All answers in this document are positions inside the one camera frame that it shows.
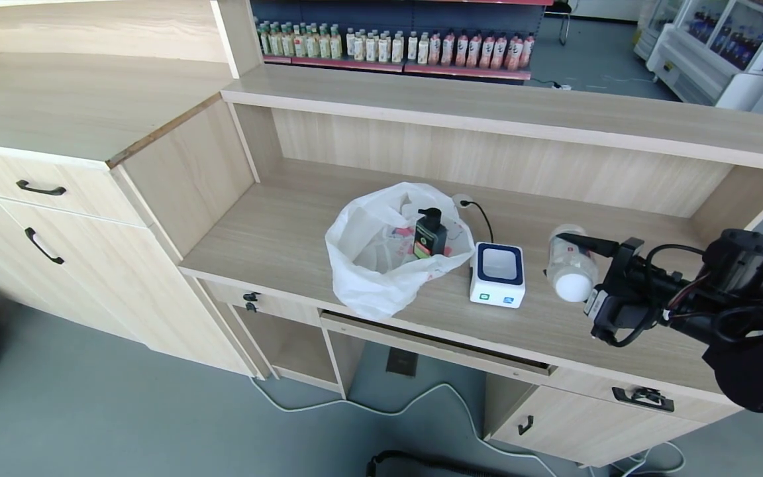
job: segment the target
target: bottled drink row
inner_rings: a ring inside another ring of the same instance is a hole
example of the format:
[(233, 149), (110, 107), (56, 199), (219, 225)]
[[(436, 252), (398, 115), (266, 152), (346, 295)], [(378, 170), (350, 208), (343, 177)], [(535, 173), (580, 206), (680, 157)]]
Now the bottled drink row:
[[(702, 9), (693, 14), (687, 31), (705, 43), (711, 38), (719, 21), (720, 13), (706, 13), (705, 9)], [(763, 33), (756, 35), (751, 26), (739, 25), (736, 29), (732, 25), (732, 16), (729, 16), (711, 43), (711, 50), (739, 69), (745, 70), (763, 43)]]
[(532, 58), (534, 34), (521, 36), (519, 33), (509, 38), (505, 33), (499, 36), (493, 31), (482, 36), (477, 30), (468, 36), (467, 30), (455, 36), (452, 29), (446, 36), (435, 31), (417, 36), (411, 31), (405, 36), (397, 31), (391, 37), (390, 31), (346, 30), (342, 36), (339, 25), (264, 21), (258, 27), (261, 49), (264, 54), (299, 58), (339, 58), (348, 57), (355, 61), (379, 63), (401, 63), (403, 60), (418, 64), (436, 66), (460, 66), (467, 68), (505, 68), (514, 72), (526, 68)]

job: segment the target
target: drawer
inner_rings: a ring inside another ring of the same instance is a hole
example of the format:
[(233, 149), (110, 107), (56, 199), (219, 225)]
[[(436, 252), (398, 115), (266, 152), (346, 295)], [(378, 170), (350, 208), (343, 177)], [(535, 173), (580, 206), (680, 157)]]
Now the drawer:
[(0, 151), (0, 197), (143, 225), (107, 166), (24, 159)]
[[(635, 390), (641, 388), (641, 386), (626, 381), (610, 380), (609, 378), (602, 378), (573, 369), (561, 368), (555, 370), (553, 380), (549, 382), (549, 386), (591, 396), (591, 398), (602, 399), (603, 401), (612, 401), (621, 405), (629, 405), (630, 407), (641, 407), (639, 404), (619, 401), (615, 398), (614, 388), (617, 388), (618, 393), (625, 393), (627, 398), (630, 398)], [(644, 407), (644, 409), (651, 410), (654, 413), (669, 414), (702, 423), (712, 423), (741, 410), (741, 407), (734, 404), (727, 405), (720, 402), (705, 401), (705, 399), (667, 392), (667, 390), (661, 390), (660, 393), (663, 398), (673, 401), (673, 412), (666, 413), (666, 411), (651, 407)]]
[(481, 371), (504, 376), (511, 380), (545, 384), (549, 381), (549, 374), (553, 369), (553, 366), (545, 363), (491, 355), (485, 351), (464, 347), (463, 345), (458, 346), (427, 336), (407, 333), (403, 330), (391, 329), (357, 319), (339, 317), (330, 313), (323, 313), (321, 322), (324, 329), (343, 333), (343, 335), (366, 339), (367, 341), (445, 360), (446, 362), (454, 362), (468, 366), (468, 368), (481, 369)]
[[(251, 303), (254, 310), (276, 317), (287, 318), (294, 322), (306, 323), (312, 326), (320, 326), (320, 309), (312, 306), (285, 299), (279, 296), (255, 293), (254, 290), (245, 290), (239, 287), (220, 284), (209, 280), (203, 280), (216, 301), (240, 306), (246, 310), (246, 304)], [(255, 300), (249, 301), (249, 296), (254, 293)]]

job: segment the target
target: display cooler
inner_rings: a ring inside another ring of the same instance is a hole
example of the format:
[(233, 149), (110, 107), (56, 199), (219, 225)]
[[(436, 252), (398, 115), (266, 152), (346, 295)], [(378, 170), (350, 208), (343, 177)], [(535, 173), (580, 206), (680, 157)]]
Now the display cooler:
[(687, 0), (647, 68), (686, 103), (749, 111), (763, 93), (763, 0)]

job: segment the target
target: white scanner box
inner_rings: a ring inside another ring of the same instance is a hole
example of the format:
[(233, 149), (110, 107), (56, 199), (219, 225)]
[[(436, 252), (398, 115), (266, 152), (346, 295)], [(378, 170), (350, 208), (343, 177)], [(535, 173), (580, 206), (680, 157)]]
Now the white scanner box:
[(522, 248), (478, 242), (470, 266), (470, 301), (520, 308), (526, 295)]

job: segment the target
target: chair leg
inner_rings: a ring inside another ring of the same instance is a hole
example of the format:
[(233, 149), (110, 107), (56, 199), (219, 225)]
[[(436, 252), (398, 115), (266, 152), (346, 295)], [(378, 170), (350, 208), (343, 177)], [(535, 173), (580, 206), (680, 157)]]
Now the chair leg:
[(558, 32), (558, 42), (561, 46), (567, 45), (567, 36), (570, 33), (570, 16), (564, 15), (561, 18), (561, 29)]

